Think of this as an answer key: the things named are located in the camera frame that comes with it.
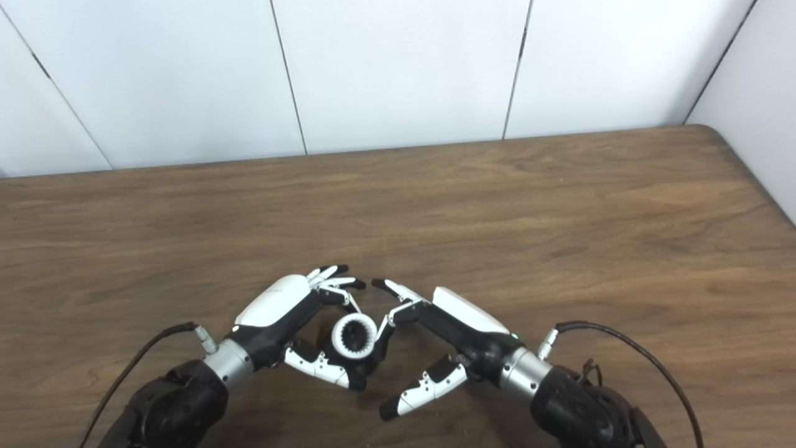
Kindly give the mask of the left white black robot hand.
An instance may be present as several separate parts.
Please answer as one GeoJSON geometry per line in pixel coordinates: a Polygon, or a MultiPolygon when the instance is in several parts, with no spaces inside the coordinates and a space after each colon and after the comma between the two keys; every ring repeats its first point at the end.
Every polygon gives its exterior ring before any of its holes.
{"type": "Polygon", "coordinates": [[[237,315],[226,338],[243,350],[244,361],[255,372],[287,364],[333,385],[364,391],[364,375],[296,338],[325,306],[338,306],[349,314],[361,311],[349,290],[365,289],[366,283],[344,277],[348,269],[346,264],[322,266],[307,275],[280,278],[237,315]]]}

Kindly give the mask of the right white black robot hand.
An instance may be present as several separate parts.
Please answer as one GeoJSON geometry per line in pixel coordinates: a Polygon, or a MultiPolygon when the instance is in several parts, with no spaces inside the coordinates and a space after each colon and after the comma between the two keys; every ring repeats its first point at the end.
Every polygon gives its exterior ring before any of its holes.
{"type": "Polygon", "coordinates": [[[454,355],[444,355],[420,379],[380,405],[380,417],[390,421],[442,397],[467,380],[501,386],[510,355],[524,344],[492,315],[447,287],[436,287],[431,299],[389,279],[372,286],[389,292],[401,305],[387,315],[387,325],[421,324],[449,343],[454,355]]]}

